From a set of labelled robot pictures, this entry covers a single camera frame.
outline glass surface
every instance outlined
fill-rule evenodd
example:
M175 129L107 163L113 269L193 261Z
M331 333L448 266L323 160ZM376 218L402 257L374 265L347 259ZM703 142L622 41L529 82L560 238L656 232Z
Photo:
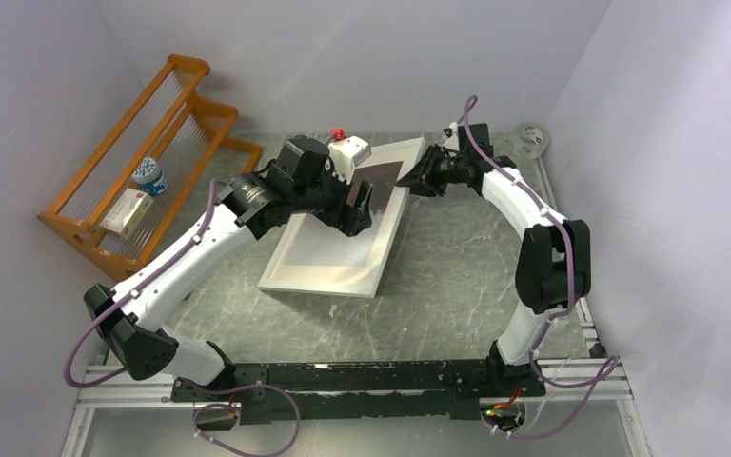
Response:
M528 403L533 417L539 403ZM548 403L532 433L557 426L575 404ZM87 457L168 457L233 455L195 439L188 409L97 410L89 431ZM294 425L278 422L239 426L213 436L246 452L278 450ZM445 416L304 421L298 441L285 456L631 456L614 401L590 402L565 431L547 440L517 441L490 435L479 421Z

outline light gray wall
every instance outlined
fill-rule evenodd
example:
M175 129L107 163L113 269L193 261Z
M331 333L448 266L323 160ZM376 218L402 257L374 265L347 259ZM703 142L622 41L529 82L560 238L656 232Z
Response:
M654 454L731 455L731 2L613 2L548 121Z
M98 0L142 80L206 59L236 129L431 131L471 93L510 129L544 121L609 0Z
M63 360L107 278L35 215L139 90L91 2L0 1L0 456L62 448Z

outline orange wooden rack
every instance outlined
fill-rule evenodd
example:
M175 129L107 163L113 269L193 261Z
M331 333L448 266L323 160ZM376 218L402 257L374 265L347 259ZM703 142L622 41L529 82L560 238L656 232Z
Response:
M41 221L117 281L127 279L151 260L217 149L248 153L243 172L252 171L259 162L259 145L228 135L239 111L198 94L197 86L208 72L203 60L170 55L86 163L38 214ZM123 241L108 235L99 223L124 189L135 187L130 177L145 157L161 163L169 187L155 197L141 226Z

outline bottle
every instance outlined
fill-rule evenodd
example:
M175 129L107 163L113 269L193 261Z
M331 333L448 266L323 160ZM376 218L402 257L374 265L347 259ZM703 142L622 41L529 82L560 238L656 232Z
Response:
M164 176L161 165L152 157L145 157L133 173L133 181L138 189L151 197L161 195L169 186L169 179Z

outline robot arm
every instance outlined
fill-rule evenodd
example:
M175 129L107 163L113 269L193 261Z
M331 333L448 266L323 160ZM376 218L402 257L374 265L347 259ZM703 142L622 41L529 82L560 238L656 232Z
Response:
M481 149L490 157L486 124L470 126ZM467 184L508 219L523 245L515 283L520 303L506 331L497 340L497 350L508 367L528 363L530 351L545 320L566 307L567 273L564 259L554 260L553 251L564 253L564 242L545 217L550 215L566 228L574 252L576 296L590 290L589 228L584 221L569 221L552 209L529 186L508 157L491 157L502 172L491 167L472 148L464 126L445 130L441 146L431 146L422 160L399 181L400 186L421 196L442 196L449 184Z
M85 295L91 317L102 319L99 334L129 375L143 380L164 372L211 389L230 387L235 366L226 355L211 342L174 333L165 321L229 255L293 213L314 214L347 236L369 228L370 184L361 184L354 205L346 203L354 169L368 156L368 143L357 137L329 146L292 138L263 169L234 178L216 195L212 183L203 216L141 271L113 289L91 288Z

